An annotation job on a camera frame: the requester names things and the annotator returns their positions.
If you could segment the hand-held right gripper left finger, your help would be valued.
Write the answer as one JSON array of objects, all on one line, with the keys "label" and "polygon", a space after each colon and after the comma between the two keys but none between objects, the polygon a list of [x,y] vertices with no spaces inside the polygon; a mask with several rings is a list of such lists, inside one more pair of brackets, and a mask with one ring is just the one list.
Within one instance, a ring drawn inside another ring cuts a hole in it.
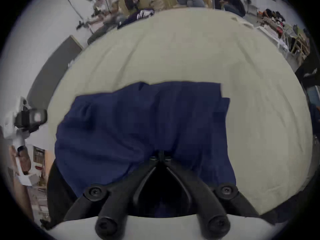
[{"label": "hand-held right gripper left finger", "polygon": [[69,208],[64,222],[98,215],[95,224],[97,236],[103,240],[121,239],[135,192],[153,174],[158,163],[163,161],[164,152],[160,151],[117,182],[108,185],[91,184]]}]

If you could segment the person's left hand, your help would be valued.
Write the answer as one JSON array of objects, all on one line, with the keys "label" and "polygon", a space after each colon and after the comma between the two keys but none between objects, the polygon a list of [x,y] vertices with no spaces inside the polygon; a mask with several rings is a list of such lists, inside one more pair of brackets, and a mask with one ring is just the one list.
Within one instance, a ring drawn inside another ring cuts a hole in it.
[{"label": "person's left hand", "polygon": [[31,160],[28,154],[28,150],[26,146],[22,146],[18,151],[15,150],[14,146],[9,146],[9,155],[11,164],[13,167],[13,171],[15,174],[20,175],[18,166],[16,163],[16,158],[19,159],[21,170],[23,174],[28,174],[31,169]]}]

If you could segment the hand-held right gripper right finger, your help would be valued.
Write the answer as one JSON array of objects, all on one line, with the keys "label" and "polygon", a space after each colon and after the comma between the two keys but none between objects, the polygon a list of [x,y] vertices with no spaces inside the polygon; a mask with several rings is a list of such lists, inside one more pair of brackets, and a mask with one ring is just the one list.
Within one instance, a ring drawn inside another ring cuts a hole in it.
[{"label": "hand-held right gripper right finger", "polygon": [[204,238],[218,240],[229,233],[231,222],[227,217],[228,211],[236,216],[260,218],[256,209],[236,185],[223,183],[217,187],[208,186],[194,172],[166,156],[164,151],[161,152],[161,162],[186,191],[189,206],[195,207]]}]

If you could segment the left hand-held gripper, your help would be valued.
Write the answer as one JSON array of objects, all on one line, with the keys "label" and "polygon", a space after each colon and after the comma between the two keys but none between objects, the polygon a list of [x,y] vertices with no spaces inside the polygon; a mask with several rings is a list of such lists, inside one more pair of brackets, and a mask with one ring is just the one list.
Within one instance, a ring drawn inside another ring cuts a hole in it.
[{"label": "left hand-held gripper", "polygon": [[47,122],[46,109],[32,108],[27,99],[19,97],[16,106],[4,120],[4,138],[12,141],[15,149],[25,146],[25,140]]}]

